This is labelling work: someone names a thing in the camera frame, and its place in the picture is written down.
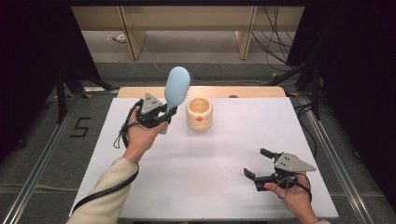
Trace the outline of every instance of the cable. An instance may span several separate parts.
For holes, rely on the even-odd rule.
[[[268,39],[269,41],[272,41],[272,42],[275,43],[275,44],[280,44],[280,45],[282,45],[282,46],[291,48],[290,45],[287,45],[287,44],[284,44],[284,43],[280,43],[280,42],[276,42],[275,40],[270,39],[270,37],[268,37],[267,35],[265,35],[265,33],[264,33],[263,31],[262,31],[262,35],[263,35],[266,39]]]
[[[137,171],[136,173],[134,173],[134,175],[132,175],[131,177],[129,177],[127,180],[125,180],[124,182],[118,184],[117,186],[110,188],[110,189],[105,189],[99,192],[96,192],[94,194],[91,194],[85,198],[83,198],[81,201],[79,201],[76,206],[73,208],[73,212],[74,213],[78,208],[80,208],[82,205],[84,205],[85,203],[91,202],[93,200],[96,200],[98,198],[104,197],[110,193],[116,192],[120,189],[123,189],[125,187],[127,187],[128,185],[130,185],[132,182],[134,182],[134,180],[136,179],[137,175],[139,174],[139,167],[137,166]]]
[[[126,42],[121,42],[121,41],[119,41],[118,39],[116,39],[116,37],[113,37],[112,38],[114,41],[116,41],[116,42],[119,42],[120,44],[126,44]]]
[[[149,57],[151,57],[152,59],[154,59],[154,61],[157,61],[157,59],[156,58],[154,58],[150,53],[149,53],[149,51],[146,49],[146,46],[142,43],[142,48],[145,50],[145,52],[148,54],[148,56]],[[154,62],[154,67],[157,69],[157,71],[159,71],[159,72],[161,72],[161,73],[164,73],[164,74],[169,74],[169,72],[165,72],[165,71],[163,71],[163,70],[161,70],[158,66],[157,66],[157,64]]]
[[[289,86],[289,85],[294,84],[296,82],[297,82],[297,80],[289,82],[289,83],[281,84],[281,86]]]
[[[261,84],[268,84],[268,82],[259,81],[259,80],[238,80],[238,81],[201,81],[193,78],[192,81],[204,83],[204,84],[214,84],[214,83],[241,83],[241,82],[257,82]]]
[[[128,140],[127,140],[127,133],[128,133],[128,129],[134,125],[136,125],[137,123],[132,122],[130,124],[130,118],[132,116],[132,113],[134,112],[134,110],[136,109],[136,107],[138,105],[140,105],[142,103],[142,99],[140,99],[137,103],[134,104],[134,106],[129,110],[128,112],[128,116],[126,117],[126,120],[124,121],[124,123],[121,126],[121,130],[119,132],[119,136],[117,137],[116,141],[113,143],[113,146],[116,148],[120,148],[120,139],[122,138],[122,141],[124,142],[125,147],[128,147]],[[78,209],[79,207],[81,207],[83,204],[91,202],[93,200],[96,200],[98,198],[104,197],[110,193],[113,193],[115,191],[118,191],[120,189],[123,189],[125,187],[127,187],[128,185],[130,185],[137,177],[139,173],[139,167],[137,167],[137,171],[134,175],[132,175],[131,177],[129,177],[127,180],[125,180],[124,182],[121,182],[120,184],[118,184],[117,186],[110,188],[110,189],[104,189],[102,191],[96,192],[92,195],[89,195],[85,198],[83,198],[81,201],[79,201],[76,206],[73,209],[73,213],[76,211],[76,209]]]
[[[276,184],[276,188],[275,188],[274,191],[276,191],[276,189],[279,187],[279,185],[280,185],[283,181],[287,180],[287,182],[286,182],[286,188],[285,188],[285,195],[284,195],[283,197],[279,197],[279,196],[277,196],[277,197],[278,197],[279,199],[284,200],[284,199],[286,198],[286,196],[288,195],[288,192],[289,192],[289,183],[292,183],[292,184],[294,184],[294,185],[300,187],[301,189],[305,190],[306,193],[307,193],[308,196],[309,196],[309,202],[312,202],[311,182],[309,181],[308,176],[306,176],[306,175],[304,175],[304,174],[301,174],[301,173],[296,173],[296,174],[297,174],[297,175],[303,175],[303,176],[306,178],[306,180],[308,181],[308,187],[306,187],[306,186],[300,184],[298,181],[295,181],[295,178],[294,178],[293,176],[287,176],[287,177],[281,179],[281,180]]]
[[[289,37],[290,41],[293,42],[293,38],[291,38],[291,36],[289,35],[289,32],[286,32],[286,35]]]
[[[264,11],[265,11],[265,14],[267,15],[268,21],[271,24],[271,27],[273,28],[273,32],[271,33],[271,39],[272,39],[273,34],[276,34],[278,43],[282,43],[282,45],[283,45],[282,39],[279,37],[279,33],[277,32],[277,14],[278,14],[278,11],[279,11],[279,7],[278,6],[274,6],[274,12],[275,12],[275,21],[274,21],[274,23],[272,23],[272,20],[271,20],[269,14],[267,12],[266,7],[264,7]],[[287,57],[285,56],[285,53],[283,52],[283,49],[282,49],[280,44],[279,44],[279,48],[280,48],[280,51],[283,54],[283,57],[285,58],[285,60],[287,60]]]
[[[284,64],[286,64],[286,61],[284,61],[283,59],[279,58],[279,57],[278,57],[276,54],[274,54],[271,50],[269,50],[267,47],[265,47],[264,44],[257,38],[257,36],[256,36],[253,32],[252,32],[252,35],[253,35],[254,39],[256,40],[257,44],[265,51],[265,56],[266,56],[265,58],[266,58],[266,61],[267,61],[268,65],[269,65],[271,68],[273,68],[274,70],[281,71],[281,72],[289,72],[289,70],[284,70],[284,69],[279,69],[279,68],[273,67],[273,66],[270,64],[269,60],[268,60],[268,54],[270,54],[270,55],[273,56],[275,59],[279,60],[280,62],[282,62],[282,63],[284,63]]]

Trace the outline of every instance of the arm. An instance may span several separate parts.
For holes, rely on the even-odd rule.
[[[139,107],[136,108],[131,119],[135,119],[138,109]],[[134,175],[138,170],[137,164],[143,154],[151,148],[155,137],[167,125],[167,122],[163,122],[157,127],[148,129],[137,124],[129,128],[128,148],[123,156],[115,160],[110,168],[102,174],[89,195],[117,186]],[[104,197],[83,204],[73,213],[67,223],[117,223],[130,188],[131,186],[129,185]]]

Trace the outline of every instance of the right hand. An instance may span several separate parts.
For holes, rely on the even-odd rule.
[[[132,113],[131,119],[136,119],[136,113],[139,109],[140,107],[137,106]],[[128,147],[123,157],[131,162],[139,163],[143,154],[151,148],[157,135],[162,132],[168,124],[169,123],[165,121],[153,128],[146,128],[141,124],[130,127],[128,129]]]
[[[305,186],[306,188],[309,188],[309,182],[305,177],[305,172],[301,172],[301,174],[303,175],[298,175],[298,183]],[[298,187],[297,185],[290,189],[282,189],[281,187],[276,187],[276,184],[274,183],[266,183],[264,187],[268,190],[271,190],[280,199],[282,199],[286,208],[291,211],[301,223],[319,222],[318,217],[315,215],[314,210],[312,209],[309,195],[304,189]]]

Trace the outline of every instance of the white table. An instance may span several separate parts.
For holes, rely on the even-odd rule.
[[[136,98],[117,98],[92,154],[76,202],[124,151],[113,147],[121,124]],[[142,220],[275,220],[293,217],[272,192],[258,192],[244,176],[274,172],[264,147],[289,152],[317,167],[289,98],[210,98],[212,127],[196,133],[178,108],[166,135],[159,135],[140,162],[138,178],[120,217]],[[307,173],[313,207],[319,217],[338,214],[320,175]]]

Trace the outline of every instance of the white sleeve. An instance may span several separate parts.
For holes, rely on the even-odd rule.
[[[137,170],[137,164],[125,158],[116,159],[110,168],[102,174],[89,195],[117,186],[134,175]],[[83,204],[72,214],[67,224],[117,223],[130,188],[131,185],[128,185],[123,189]]]
[[[331,224],[331,223],[327,220],[321,220],[320,222],[317,222],[315,224]]]

